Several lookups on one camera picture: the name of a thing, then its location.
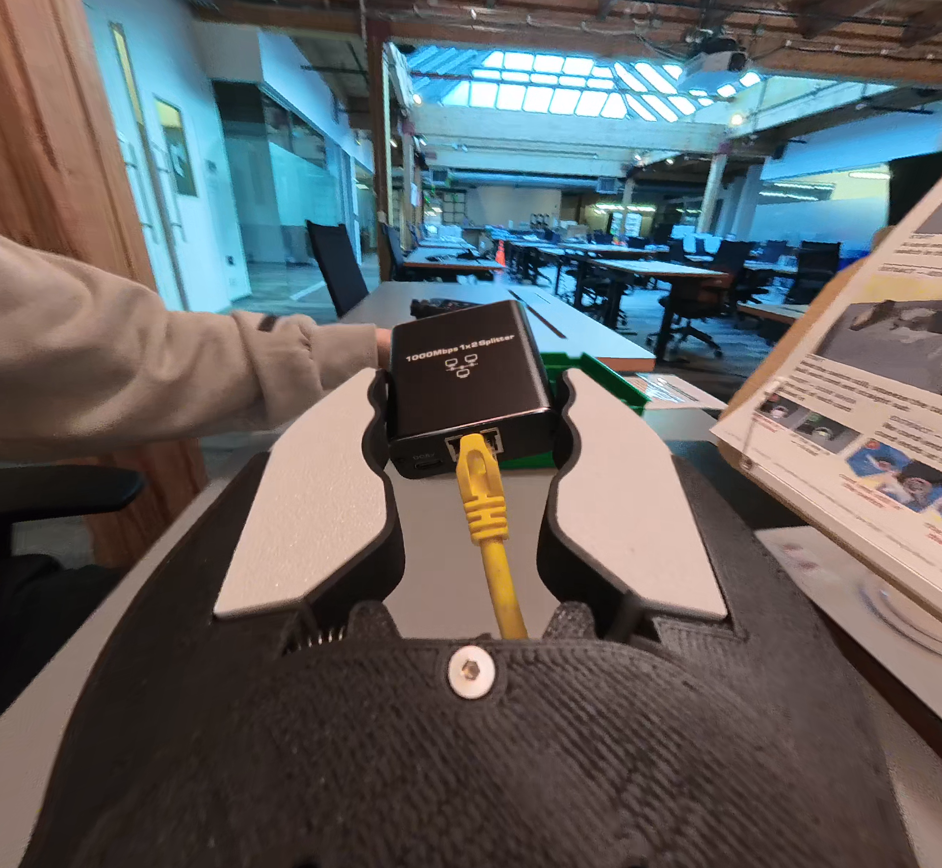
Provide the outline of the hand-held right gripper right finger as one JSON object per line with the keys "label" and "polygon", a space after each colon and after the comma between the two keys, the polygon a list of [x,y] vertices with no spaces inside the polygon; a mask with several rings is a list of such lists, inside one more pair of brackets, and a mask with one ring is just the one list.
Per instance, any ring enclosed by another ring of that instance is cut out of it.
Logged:
{"label": "hand-held right gripper right finger", "polygon": [[537,545],[548,591],[586,606],[595,626],[724,623],[729,608],[665,442],[582,369],[564,371],[558,391],[557,471]]}

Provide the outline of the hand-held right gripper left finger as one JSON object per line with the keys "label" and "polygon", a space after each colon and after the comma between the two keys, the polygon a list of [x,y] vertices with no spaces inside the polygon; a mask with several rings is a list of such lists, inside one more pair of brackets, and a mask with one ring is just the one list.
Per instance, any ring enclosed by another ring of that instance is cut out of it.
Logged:
{"label": "hand-held right gripper left finger", "polygon": [[365,369],[296,418],[268,455],[214,607],[347,622],[381,602],[405,555],[385,428],[387,374]]}

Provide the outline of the black ethernet splitter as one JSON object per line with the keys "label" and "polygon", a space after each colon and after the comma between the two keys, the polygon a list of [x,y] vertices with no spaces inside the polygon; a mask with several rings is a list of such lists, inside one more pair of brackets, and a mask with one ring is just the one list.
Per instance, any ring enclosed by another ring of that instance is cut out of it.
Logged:
{"label": "black ethernet splitter", "polygon": [[559,412],[518,301],[407,321],[392,330],[386,432],[404,478],[454,473],[482,435],[503,464],[553,449]]}

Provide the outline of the green plastic bin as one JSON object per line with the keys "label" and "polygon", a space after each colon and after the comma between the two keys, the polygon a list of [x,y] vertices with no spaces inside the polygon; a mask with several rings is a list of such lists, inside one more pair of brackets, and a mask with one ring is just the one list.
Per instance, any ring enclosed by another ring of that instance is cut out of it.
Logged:
{"label": "green plastic bin", "polygon": [[[628,379],[606,366],[594,356],[583,353],[579,356],[570,356],[564,352],[541,352],[540,356],[548,375],[550,389],[556,394],[559,379],[562,374],[572,368],[582,370],[605,391],[614,395],[624,405],[632,409],[638,416],[642,416],[648,399],[642,392],[628,382]],[[528,471],[554,469],[552,451],[538,453],[519,459],[499,462],[502,471]]]}

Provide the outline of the person's left forearm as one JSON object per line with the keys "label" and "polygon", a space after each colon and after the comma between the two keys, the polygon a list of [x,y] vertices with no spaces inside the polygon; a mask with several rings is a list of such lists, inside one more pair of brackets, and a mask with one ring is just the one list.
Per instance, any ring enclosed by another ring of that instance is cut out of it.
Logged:
{"label": "person's left forearm", "polygon": [[2,238],[2,462],[273,430],[379,368],[375,328],[174,311],[144,285]]}

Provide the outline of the black office chair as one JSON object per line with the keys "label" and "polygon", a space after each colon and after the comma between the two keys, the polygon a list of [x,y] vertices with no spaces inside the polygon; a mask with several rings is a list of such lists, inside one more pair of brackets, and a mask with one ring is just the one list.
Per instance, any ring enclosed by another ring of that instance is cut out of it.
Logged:
{"label": "black office chair", "polygon": [[346,226],[305,222],[311,250],[327,291],[343,319],[369,295],[360,265],[354,255]]}
{"label": "black office chair", "polygon": [[721,346],[694,323],[724,315],[733,300],[750,249],[747,241],[724,240],[708,267],[711,276],[687,276],[672,281],[669,293],[659,300],[664,311],[654,351],[659,363],[683,364],[685,359],[677,357],[677,351],[689,338],[706,344],[714,357],[724,357]]}

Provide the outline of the white paper label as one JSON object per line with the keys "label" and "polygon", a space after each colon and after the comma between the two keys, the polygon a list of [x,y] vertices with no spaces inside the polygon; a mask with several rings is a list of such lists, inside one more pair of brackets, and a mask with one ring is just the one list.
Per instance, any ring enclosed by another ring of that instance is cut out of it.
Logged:
{"label": "white paper label", "polygon": [[696,409],[722,411],[726,403],[676,375],[659,372],[627,374],[624,380],[644,399],[645,411]]}

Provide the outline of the grey table with wooden edge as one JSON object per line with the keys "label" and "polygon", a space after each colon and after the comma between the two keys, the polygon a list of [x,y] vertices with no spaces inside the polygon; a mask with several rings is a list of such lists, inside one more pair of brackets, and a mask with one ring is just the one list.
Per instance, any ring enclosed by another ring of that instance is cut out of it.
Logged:
{"label": "grey table with wooden edge", "polygon": [[620,374],[654,370],[654,355],[535,286],[499,283],[443,284],[385,282],[373,290],[341,322],[371,323],[383,328],[412,320],[412,300],[452,299],[477,305],[515,299],[523,304],[538,348],[571,357],[594,356]]}
{"label": "grey table with wooden edge", "polygon": [[732,273],[663,262],[598,260],[593,263],[593,266],[617,276],[617,279],[613,280],[614,289],[625,285],[626,276],[653,278],[670,283],[667,305],[662,307],[662,320],[654,340],[654,359],[657,364],[663,363],[666,359],[681,301],[698,294],[702,285],[713,284],[718,288],[727,288],[733,279]]}

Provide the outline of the white stand base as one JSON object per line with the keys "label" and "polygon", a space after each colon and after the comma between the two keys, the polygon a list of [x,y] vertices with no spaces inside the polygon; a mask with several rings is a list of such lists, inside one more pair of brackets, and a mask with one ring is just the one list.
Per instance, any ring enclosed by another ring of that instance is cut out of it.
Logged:
{"label": "white stand base", "polygon": [[935,616],[813,528],[758,531],[757,539],[825,615],[940,713],[941,624]]}

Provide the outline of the white ceiling projector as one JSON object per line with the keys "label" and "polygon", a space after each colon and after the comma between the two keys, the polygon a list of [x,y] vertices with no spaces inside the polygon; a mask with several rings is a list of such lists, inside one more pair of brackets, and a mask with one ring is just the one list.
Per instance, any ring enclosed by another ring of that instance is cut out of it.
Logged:
{"label": "white ceiling projector", "polygon": [[732,37],[703,40],[699,50],[685,61],[677,80],[677,92],[691,94],[694,90],[717,92],[734,84],[750,69],[747,51]]}

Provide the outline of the wooden post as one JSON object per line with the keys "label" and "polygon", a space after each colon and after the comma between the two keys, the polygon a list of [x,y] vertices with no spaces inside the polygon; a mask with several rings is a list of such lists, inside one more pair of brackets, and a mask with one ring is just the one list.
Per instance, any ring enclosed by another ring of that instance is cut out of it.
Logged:
{"label": "wooden post", "polygon": [[[2,235],[156,291],[82,0],[1,0]],[[72,458],[141,473],[143,493],[88,517],[96,563],[131,568],[207,485],[195,439]]]}

